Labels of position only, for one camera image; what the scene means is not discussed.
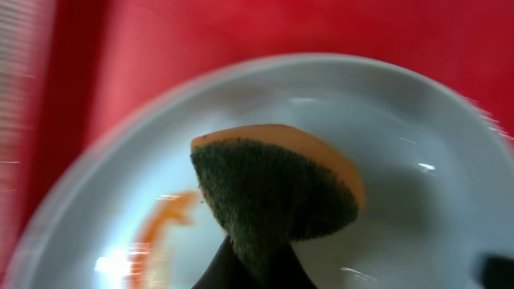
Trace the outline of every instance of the red surface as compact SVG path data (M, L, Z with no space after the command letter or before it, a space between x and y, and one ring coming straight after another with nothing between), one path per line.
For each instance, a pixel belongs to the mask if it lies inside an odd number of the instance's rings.
M25 219L85 145L135 108L264 55L330 51L394 63L478 100L514 132L512 0L56 1L47 78L34 95L42 105Z

